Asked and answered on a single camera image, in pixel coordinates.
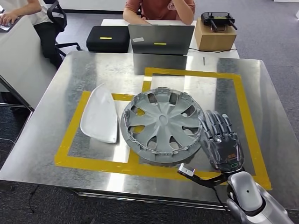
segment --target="yellow tape square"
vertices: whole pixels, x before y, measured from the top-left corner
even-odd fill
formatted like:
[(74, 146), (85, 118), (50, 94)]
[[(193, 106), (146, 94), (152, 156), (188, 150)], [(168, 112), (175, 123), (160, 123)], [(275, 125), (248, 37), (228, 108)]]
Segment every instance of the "yellow tape square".
[[(260, 184), (264, 188), (267, 190), (271, 189), (271, 183), (269, 180), (262, 153), (260, 152), (260, 145), (252, 122), (240, 75), (230, 73), (146, 68), (144, 75), (145, 79), (143, 81), (142, 91), (148, 91), (150, 89), (151, 81), (148, 81), (148, 77), (152, 77), (153, 74), (233, 79), (240, 109), (242, 120), (245, 131), (247, 142), (252, 158), (252, 164), (256, 174), (253, 177), (256, 182)], [(170, 180), (187, 180), (183, 176), (177, 174), (177, 168), (139, 164), (139, 156), (132, 150), (130, 150), (128, 161), (127, 163), (68, 156), (69, 150), (76, 136), (76, 133), (80, 124), (81, 117), (90, 94), (91, 92), (88, 91), (82, 92), (81, 99), (79, 100), (74, 115), (70, 121), (69, 127), (66, 129), (58, 151), (54, 156), (54, 164), (56, 166), (103, 171), (109, 173), (139, 175)], [(134, 97), (133, 95), (125, 94), (113, 94), (113, 96), (114, 100), (122, 101), (131, 101)], [(202, 177), (202, 179), (210, 179), (219, 175), (218, 172), (208, 171), (196, 171), (196, 174)]]

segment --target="human arm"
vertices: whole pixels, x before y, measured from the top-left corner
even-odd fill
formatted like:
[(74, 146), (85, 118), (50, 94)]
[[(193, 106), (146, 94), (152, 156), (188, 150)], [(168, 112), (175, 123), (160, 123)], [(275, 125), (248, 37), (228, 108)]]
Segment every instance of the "human arm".
[(130, 24), (148, 25), (148, 22), (137, 15), (140, 2), (140, 0), (128, 0), (123, 11), (123, 19)]
[(193, 0), (172, 0), (172, 2), (182, 22), (186, 25), (193, 22), (195, 13)]
[(31, 15), (40, 12), (42, 10), (39, 0), (27, 0), (28, 4), (18, 8), (11, 12), (5, 13), (0, 18), (0, 24), (8, 25), (9, 22), (12, 24), (16, 21), (19, 16), (22, 15)]

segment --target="black case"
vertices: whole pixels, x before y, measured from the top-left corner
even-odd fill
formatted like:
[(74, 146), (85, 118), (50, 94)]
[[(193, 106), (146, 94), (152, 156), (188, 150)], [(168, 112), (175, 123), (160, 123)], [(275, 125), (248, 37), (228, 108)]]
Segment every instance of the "black case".
[(128, 53), (130, 35), (127, 26), (95, 26), (87, 38), (88, 51)]

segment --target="sticker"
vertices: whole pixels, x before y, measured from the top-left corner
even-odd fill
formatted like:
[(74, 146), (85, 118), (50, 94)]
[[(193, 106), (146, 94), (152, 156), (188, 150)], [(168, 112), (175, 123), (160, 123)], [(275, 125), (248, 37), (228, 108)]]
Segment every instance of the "sticker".
[(167, 43), (154, 43), (154, 45), (166, 45)]
[(134, 43), (137, 43), (137, 42), (142, 42), (144, 41), (144, 39), (143, 37), (140, 37), (140, 38), (133, 38), (132, 41)]

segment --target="person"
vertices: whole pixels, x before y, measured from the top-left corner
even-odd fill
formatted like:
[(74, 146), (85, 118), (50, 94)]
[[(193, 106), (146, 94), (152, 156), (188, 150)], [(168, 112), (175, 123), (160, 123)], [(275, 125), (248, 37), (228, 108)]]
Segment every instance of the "person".
[[(137, 15), (141, 6), (141, 17)], [(123, 18), (130, 24), (149, 24), (146, 20), (181, 20), (190, 25), (196, 6), (193, 0), (127, 0)]]
[(5, 13), (0, 17), (0, 25), (14, 24), (18, 17), (29, 15), (37, 34), (41, 39), (42, 51), (58, 69), (63, 59), (55, 48), (59, 28), (47, 15), (47, 6), (43, 0), (0, 0)]

